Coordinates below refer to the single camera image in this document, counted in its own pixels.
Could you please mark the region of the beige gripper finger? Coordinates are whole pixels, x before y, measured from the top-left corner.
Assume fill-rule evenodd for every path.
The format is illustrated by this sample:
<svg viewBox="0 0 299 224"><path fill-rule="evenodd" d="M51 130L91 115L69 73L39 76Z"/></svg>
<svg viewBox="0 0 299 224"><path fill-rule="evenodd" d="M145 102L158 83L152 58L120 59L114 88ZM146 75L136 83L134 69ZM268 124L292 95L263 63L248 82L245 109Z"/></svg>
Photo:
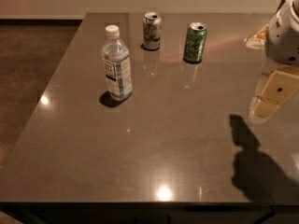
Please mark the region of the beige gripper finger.
<svg viewBox="0 0 299 224"><path fill-rule="evenodd" d="M254 97L251 101L251 113L256 117L269 119L279 109L279 105L260 97Z"/></svg>

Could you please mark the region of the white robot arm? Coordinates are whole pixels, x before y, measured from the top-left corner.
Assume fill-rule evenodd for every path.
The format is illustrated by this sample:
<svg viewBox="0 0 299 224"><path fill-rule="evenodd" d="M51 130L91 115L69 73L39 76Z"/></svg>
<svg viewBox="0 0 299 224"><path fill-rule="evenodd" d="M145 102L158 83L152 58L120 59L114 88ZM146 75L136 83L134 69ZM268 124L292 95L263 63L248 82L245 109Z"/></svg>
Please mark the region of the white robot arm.
<svg viewBox="0 0 299 224"><path fill-rule="evenodd" d="M299 90L299 0L281 0L271 21L246 46L265 51L249 106L251 121L263 123Z"/></svg>

